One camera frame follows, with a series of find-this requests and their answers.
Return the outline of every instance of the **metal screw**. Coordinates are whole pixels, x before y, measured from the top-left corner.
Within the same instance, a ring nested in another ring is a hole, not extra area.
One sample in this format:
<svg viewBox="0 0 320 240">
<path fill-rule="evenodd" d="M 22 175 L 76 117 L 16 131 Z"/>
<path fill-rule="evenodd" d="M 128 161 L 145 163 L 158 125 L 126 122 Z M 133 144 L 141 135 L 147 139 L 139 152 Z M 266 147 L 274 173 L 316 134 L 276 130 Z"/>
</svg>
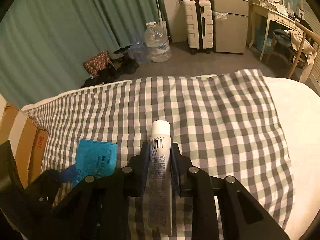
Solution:
<svg viewBox="0 0 320 240">
<path fill-rule="evenodd" d="M 189 168 L 189 171 L 191 173 L 198 173 L 199 169 L 197 167 L 195 167 L 195 166 L 192 166 L 192 167 Z"/>
<path fill-rule="evenodd" d="M 132 171 L 132 169 L 129 166 L 125 166 L 122 168 L 122 172 L 124 172 L 124 173 L 130 173 L 131 171 Z"/>
<path fill-rule="evenodd" d="M 228 176 L 228 177 L 226 178 L 226 180 L 227 180 L 227 182 L 229 182 L 229 183 L 235 183 L 235 182 L 236 182 L 236 178 L 233 177 L 233 176 Z"/>
<path fill-rule="evenodd" d="M 87 182 L 87 183 L 93 182 L 94 181 L 94 176 L 92 176 L 92 175 L 86 176 L 84 178 L 84 181 Z"/>
</svg>

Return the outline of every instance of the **refrigerator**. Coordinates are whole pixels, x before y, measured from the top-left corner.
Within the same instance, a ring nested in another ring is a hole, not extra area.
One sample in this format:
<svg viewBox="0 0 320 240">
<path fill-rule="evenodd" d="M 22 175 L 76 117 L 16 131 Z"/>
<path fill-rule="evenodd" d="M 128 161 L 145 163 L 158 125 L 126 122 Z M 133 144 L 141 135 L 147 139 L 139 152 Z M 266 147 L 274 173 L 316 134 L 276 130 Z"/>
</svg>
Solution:
<svg viewBox="0 0 320 240">
<path fill-rule="evenodd" d="M 248 30 L 248 0 L 210 0 L 216 52 L 243 53 Z M 226 18 L 217 18 L 216 12 Z"/>
</svg>

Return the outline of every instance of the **blue wipes package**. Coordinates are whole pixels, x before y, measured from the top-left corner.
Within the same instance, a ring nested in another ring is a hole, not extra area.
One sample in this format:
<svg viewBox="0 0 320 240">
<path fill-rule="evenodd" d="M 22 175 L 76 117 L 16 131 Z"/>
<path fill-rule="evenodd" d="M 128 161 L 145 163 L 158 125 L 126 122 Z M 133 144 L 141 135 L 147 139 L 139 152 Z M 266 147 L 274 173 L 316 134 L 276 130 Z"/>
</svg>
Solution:
<svg viewBox="0 0 320 240">
<path fill-rule="evenodd" d="M 116 169 L 118 145 L 110 142 L 80 140 L 76 154 L 76 179 L 73 187 L 88 175 L 112 175 Z"/>
</svg>

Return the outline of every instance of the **suitcase handle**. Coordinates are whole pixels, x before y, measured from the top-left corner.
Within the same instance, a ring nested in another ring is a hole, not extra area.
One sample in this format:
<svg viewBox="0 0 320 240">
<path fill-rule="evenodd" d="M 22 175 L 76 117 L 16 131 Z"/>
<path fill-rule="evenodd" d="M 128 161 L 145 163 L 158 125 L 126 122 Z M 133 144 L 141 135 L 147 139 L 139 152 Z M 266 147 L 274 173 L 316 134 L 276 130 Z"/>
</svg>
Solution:
<svg viewBox="0 0 320 240">
<path fill-rule="evenodd" d="M 205 19 L 202 17 L 202 36 L 205 36 Z"/>
</svg>

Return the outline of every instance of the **plaid bedspread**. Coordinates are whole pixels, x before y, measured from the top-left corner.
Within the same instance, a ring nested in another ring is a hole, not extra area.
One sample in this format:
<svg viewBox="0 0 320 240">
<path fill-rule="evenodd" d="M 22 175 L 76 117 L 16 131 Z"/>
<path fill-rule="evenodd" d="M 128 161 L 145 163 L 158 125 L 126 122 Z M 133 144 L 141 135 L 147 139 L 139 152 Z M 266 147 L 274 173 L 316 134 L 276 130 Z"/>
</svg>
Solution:
<svg viewBox="0 0 320 240">
<path fill-rule="evenodd" d="M 81 139 L 117 143 L 117 166 L 126 166 L 149 140 L 152 122 L 166 120 L 172 141 L 194 166 L 211 176 L 235 176 L 282 228 L 286 226 L 293 203 L 291 163 L 259 70 L 211 78 L 148 77 L 91 87 L 26 112 L 49 131 L 44 169 L 72 165 Z M 70 185 L 64 185 L 57 200 L 69 190 Z M 192 199 L 172 199 L 172 238 L 191 237 Z M 130 198 L 129 227 L 132 239 L 160 237 L 148 227 L 147 193 Z"/>
</svg>

